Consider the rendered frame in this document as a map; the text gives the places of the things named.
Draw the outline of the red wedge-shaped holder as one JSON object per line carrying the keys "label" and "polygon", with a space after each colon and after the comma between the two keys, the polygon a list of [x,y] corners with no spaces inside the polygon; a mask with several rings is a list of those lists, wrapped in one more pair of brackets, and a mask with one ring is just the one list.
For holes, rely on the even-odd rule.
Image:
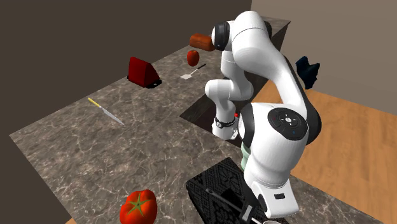
{"label": "red wedge-shaped holder", "polygon": [[136,57],[129,59],[127,79],[143,88],[155,88],[162,83],[151,63]]}

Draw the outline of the small red fruit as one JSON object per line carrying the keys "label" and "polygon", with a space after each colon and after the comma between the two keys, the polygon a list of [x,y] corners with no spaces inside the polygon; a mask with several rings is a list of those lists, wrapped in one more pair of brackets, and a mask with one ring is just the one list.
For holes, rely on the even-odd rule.
{"label": "small red fruit", "polygon": [[196,66],[199,63],[200,55],[199,52],[196,50],[190,50],[186,56],[187,63],[189,66]]}

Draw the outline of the black-handled kitchen tool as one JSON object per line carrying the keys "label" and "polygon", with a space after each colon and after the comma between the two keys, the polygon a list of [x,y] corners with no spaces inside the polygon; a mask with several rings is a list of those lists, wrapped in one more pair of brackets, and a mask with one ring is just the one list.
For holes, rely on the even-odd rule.
{"label": "black-handled kitchen tool", "polygon": [[216,197],[217,199],[223,201],[224,203],[228,204],[232,208],[234,208],[236,211],[240,212],[239,214],[239,219],[244,223],[244,224],[251,224],[253,221],[256,224],[263,224],[262,222],[258,221],[256,218],[254,218],[251,213],[253,212],[253,207],[251,205],[246,205],[243,206],[242,208],[237,207],[235,204],[231,203],[227,199],[223,198],[222,196],[218,195],[215,193],[213,190],[210,188],[206,188],[205,191],[209,193],[210,195]]}

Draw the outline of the yellow-handled knife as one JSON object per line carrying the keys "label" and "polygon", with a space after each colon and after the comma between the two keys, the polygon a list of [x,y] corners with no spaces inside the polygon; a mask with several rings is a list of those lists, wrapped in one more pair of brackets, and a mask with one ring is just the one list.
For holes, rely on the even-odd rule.
{"label": "yellow-handled knife", "polygon": [[112,118],[113,120],[115,120],[116,122],[120,123],[121,125],[124,125],[124,123],[118,119],[115,115],[113,115],[112,113],[110,113],[108,110],[106,110],[105,108],[103,108],[100,104],[98,104],[97,102],[95,102],[93,99],[88,97],[88,100],[94,104],[95,106],[97,106],[98,108],[100,108],[104,114],[106,114],[107,116],[109,116],[110,118]]}

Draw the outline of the pale green object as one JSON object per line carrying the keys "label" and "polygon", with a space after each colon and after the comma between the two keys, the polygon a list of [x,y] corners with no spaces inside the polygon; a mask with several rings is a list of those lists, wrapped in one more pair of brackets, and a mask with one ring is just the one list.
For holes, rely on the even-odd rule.
{"label": "pale green object", "polygon": [[241,142],[241,152],[242,152],[242,160],[241,160],[241,168],[244,171],[246,168],[247,160],[251,154],[251,150],[247,147],[243,142]]}

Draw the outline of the dark blue irregular object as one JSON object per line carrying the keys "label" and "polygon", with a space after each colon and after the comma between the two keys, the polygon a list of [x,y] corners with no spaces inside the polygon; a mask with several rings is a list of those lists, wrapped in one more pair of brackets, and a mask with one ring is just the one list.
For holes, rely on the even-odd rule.
{"label": "dark blue irregular object", "polygon": [[309,64],[308,57],[303,56],[295,62],[295,65],[296,71],[305,85],[305,89],[312,88],[317,80],[320,63]]}

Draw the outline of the large red tomato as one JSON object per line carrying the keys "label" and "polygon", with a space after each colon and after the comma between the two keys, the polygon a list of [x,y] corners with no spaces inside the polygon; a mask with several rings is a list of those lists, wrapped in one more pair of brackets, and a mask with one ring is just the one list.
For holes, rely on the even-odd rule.
{"label": "large red tomato", "polygon": [[157,200],[151,190],[131,193],[120,209],[121,224],[154,224],[157,217]]}

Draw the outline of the black patterned crate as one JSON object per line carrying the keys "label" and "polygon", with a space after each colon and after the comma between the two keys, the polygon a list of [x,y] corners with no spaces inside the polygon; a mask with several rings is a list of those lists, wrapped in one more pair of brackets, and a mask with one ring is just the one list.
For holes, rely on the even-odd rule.
{"label": "black patterned crate", "polygon": [[246,205],[242,170],[231,158],[196,175],[186,182],[188,196],[204,224],[244,224],[240,212],[205,191],[210,188],[237,207]]}

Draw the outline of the brown bread loaf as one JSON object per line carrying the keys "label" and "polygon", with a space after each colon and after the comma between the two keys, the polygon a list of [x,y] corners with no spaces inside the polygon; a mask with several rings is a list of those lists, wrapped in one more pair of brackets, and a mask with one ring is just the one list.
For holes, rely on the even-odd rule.
{"label": "brown bread loaf", "polygon": [[194,34],[190,37],[190,46],[194,48],[199,48],[208,52],[214,51],[215,47],[212,43],[212,38],[203,34]]}

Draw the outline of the black-handled white spatula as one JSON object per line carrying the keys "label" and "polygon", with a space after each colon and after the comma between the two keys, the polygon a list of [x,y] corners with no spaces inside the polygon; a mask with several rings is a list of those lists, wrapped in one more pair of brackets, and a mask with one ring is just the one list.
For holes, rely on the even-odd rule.
{"label": "black-handled white spatula", "polygon": [[192,74],[193,74],[193,73],[195,73],[195,72],[198,71],[199,69],[203,68],[204,66],[206,66],[206,64],[203,64],[203,65],[199,66],[198,68],[196,68],[194,71],[192,71],[192,72],[189,73],[189,74],[184,74],[184,75],[182,75],[181,78],[184,79],[184,80],[190,79],[190,78],[192,77]]}

